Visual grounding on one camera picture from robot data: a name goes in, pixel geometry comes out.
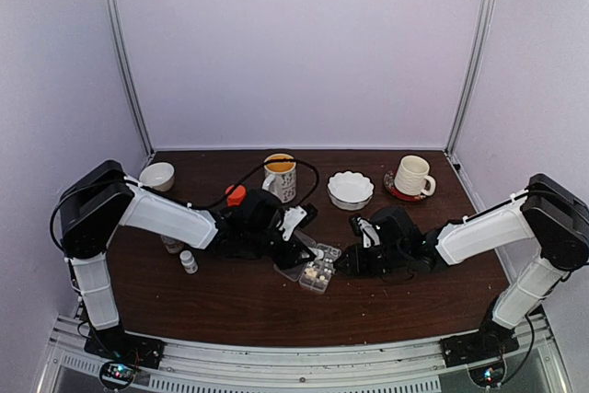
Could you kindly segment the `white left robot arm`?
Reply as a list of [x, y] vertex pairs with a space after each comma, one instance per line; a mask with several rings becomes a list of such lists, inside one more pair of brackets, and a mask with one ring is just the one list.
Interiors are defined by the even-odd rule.
[[290, 270], [316, 257], [295, 235], [316, 215], [313, 205], [285, 207], [264, 189], [248, 191], [232, 207], [221, 201], [205, 206], [181, 202], [127, 176], [119, 162], [107, 160], [61, 195], [50, 225], [61, 228], [52, 240], [73, 270], [89, 323], [98, 330], [98, 347], [111, 359], [122, 360], [132, 352], [133, 342], [117, 328], [121, 320], [106, 262], [119, 227], [174, 238], [221, 257], [267, 257], [279, 269]]

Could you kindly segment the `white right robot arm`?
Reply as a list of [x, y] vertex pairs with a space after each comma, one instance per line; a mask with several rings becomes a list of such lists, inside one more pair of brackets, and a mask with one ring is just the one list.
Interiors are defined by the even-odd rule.
[[441, 272], [492, 249], [534, 239], [539, 251], [491, 304], [472, 350], [493, 356], [513, 329], [565, 276], [588, 263], [588, 206], [545, 174], [510, 198], [478, 214], [451, 220], [423, 233], [400, 206], [370, 218], [350, 219], [360, 243], [346, 248], [335, 267], [350, 277], [375, 277], [405, 268], [412, 273]]

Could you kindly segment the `grey-capped orange label bottle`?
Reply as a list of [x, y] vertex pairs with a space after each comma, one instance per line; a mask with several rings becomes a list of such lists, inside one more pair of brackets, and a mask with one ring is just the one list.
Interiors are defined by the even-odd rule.
[[161, 240], [169, 254], [180, 254], [185, 248], [184, 243], [175, 238], [161, 236]]

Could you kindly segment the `small white pill bottle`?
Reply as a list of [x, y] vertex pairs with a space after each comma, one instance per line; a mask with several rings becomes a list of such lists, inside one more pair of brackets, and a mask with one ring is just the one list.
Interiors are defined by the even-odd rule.
[[189, 250], [183, 250], [180, 255], [180, 262], [187, 274], [194, 274], [198, 271], [196, 259]]

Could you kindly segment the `clear plastic pill organizer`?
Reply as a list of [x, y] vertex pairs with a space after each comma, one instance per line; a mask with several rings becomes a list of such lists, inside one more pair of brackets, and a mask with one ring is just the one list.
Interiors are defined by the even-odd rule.
[[306, 288], [306, 289], [308, 289], [312, 292], [318, 293], [318, 294], [324, 294], [329, 286], [329, 283], [326, 285], [307, 285], [307, 284], [305, 284], [303, 282], [304, 270], [309, 267], [331, 269], [332, 277], [333, 277], [336, 272], [334, 264], [335, 264], [335, 261], [341, 256], [341, 250], [338, 248], [332, 247], [330, 245], [326, 245], [323, 243], [317, 243], [317, 241], [315, 241], [311, 237], [305, 235], [301, 231], [295, 231], [294, 236], [297, 239], [301, 240], [303, 242], [303, 244], [305, 246], [307, 246], [309, 249], [310, 248], [324, 249], [326, 251], [326, 258], [324, 260], [309, 261], [309, 262], [303, 263], [301, 265], [295, 266], [291, 269], [284, 270], [284, 271], [280, 270], [276, 265], [273, 265], [273, 269], [276, 272], [280, 273], [287, 280], [294, 282], [294, 283], [299, 283], [299, 285], [303, 288]]

